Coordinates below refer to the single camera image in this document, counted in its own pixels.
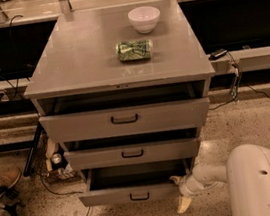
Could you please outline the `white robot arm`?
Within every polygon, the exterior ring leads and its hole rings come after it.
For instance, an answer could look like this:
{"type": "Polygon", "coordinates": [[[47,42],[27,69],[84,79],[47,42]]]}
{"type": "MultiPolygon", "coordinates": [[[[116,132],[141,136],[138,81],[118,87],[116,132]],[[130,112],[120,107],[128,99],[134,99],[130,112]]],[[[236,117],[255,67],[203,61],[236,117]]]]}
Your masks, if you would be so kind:
{"type": "Polygon", "coordinates": [[[189,174],[171,178],[180,191],[179,213],[200,192],[226,183],[232,216],[270,216],[270,149],[243,144],[227,159],[224,166],[197,164],[189,174]]]}

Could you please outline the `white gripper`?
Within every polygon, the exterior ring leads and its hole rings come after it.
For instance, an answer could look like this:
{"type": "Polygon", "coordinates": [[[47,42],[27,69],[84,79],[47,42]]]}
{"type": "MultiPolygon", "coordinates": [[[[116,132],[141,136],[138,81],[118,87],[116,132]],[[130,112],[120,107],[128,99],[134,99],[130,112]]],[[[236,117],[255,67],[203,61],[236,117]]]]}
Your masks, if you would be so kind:
{"type": "Polygon", "coordinates": [[[218,176],[219,174],[214,170],[197,171],[184,176],[171,176],[170,181],[178,185],[182,195],[178,198],[178,213],[186,212],[191,205],[190,197],[214,187],[219,181],[218,176]]]}

